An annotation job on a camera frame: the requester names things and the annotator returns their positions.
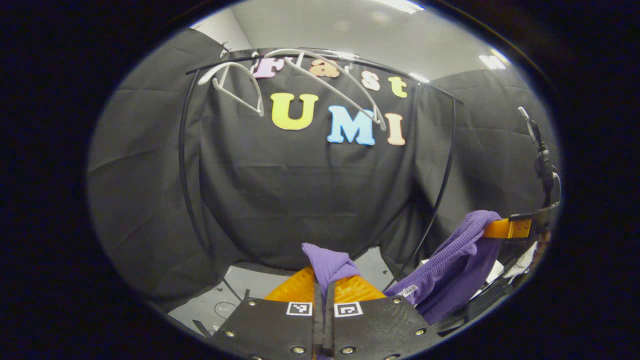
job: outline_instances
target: white ceiling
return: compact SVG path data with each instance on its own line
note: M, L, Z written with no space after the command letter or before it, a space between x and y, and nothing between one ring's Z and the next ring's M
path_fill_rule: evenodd
M479 69L491 47L432 9L408 14L371 0L247 0L231 7L255 47L355 53L428 79Z

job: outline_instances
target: gray floor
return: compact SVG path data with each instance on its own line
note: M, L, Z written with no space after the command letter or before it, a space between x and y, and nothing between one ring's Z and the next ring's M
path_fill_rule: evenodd
M369 249L354 262L362 277L379 290L382 290L392 279L391 272L380 257L380 248ZM245 290L250 289L251 297L263 299L288 277L231 266L225 279L241 298L244 297ZM222 282L211 291L195 297L169 312L169 315L200 334L193 323L193 320L199 320L212 334L220 328L226 317L233 312L238 304L238 299Z

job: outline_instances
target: orange soft gripper pad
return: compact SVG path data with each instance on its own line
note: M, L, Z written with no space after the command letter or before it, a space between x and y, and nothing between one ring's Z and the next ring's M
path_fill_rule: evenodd
M355 275L335 282L333 302L335 304L343 304L345 302L376 300L385 297L385 294L381 293L368 281L359 275Z
M280 286L275 288L264 300L313 302L314 271L308 266L293 274Z

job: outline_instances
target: purple knit fabric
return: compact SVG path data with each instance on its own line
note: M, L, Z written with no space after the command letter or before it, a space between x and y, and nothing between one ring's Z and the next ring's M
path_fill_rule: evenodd
M498 257L500 240L481 239L484 228L502 217L493 211L473 211L439 246L429 261L385 295L400 295L415 285L417 289L406 298L429 324L467 302L484 284Z
M309 243L302 244L302 251L311 261L311 267L322 289L323 301L326 299L329 284L333 281L360 275L360 271L346 252L331 251Z

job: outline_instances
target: foam letter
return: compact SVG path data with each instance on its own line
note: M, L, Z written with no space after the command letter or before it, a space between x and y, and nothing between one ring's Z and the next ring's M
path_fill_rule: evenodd
M396 96L406 97L406 92L402 90L402 88L406 86L406 83L402 81L399 76L389 78L389 81L391 81L391 91L393 91Z
M328 64L323 60L315 59L311 65L309 72L315 76L328 76L329 78L335 78L340 75L340 72L335 68L335 66Z
M256 79L272 78L276 76L276 73L275 71L273 71L273 68L275 68L277 71L280 71L282 70L283 66L284 66L283 59L274 59L274 58L262 59L260 60L258 69L253 73L253 76Z
M293 94L286 92L277 92L271 95L271 100L273 100L271 121L280 129L301 130L311 125L314 119L314 106L318 101L318 96L312 94L300 95L300 100L302 100L302 116L300 119L289 117L289 105L294 98Z
M385 117L389 120L389 138L387 142L391 145L404 145L405 141L402 137L402 128L400 127L402 116L394 113L386 113Z
M376 141L373 139L371 119L367 115L358 111L355 119L351 119L347 109L344 106L329 106L329 111L332 114L331 135L327 136L327 140L333 143L344 142L342 132L344 131L348 142L353 142L356 138L356 143L361 145L373 145ZM373 111L365 110L369 115L373 116Z
M363 71L362 72L362 84L364 87L378 91L380 90L380 83L378 82L378 75L374 74L371 71Z

